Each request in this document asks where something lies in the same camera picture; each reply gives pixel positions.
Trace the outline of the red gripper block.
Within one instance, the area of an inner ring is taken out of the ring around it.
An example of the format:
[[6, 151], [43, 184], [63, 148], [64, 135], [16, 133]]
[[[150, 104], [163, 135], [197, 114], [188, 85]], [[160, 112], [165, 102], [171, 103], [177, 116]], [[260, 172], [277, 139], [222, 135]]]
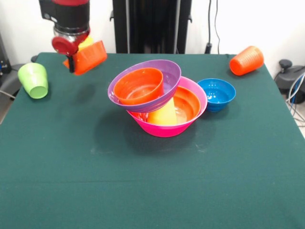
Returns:
[[73, 55], [78, 51], [81, 44], [89, 36], [89, 32], [83, 33], [62, 33], [54, 32], [54, 37], [51, 41], [54, 50], [57, 53], [67, 55], [69, 63], [69, 71], [75, 72]]

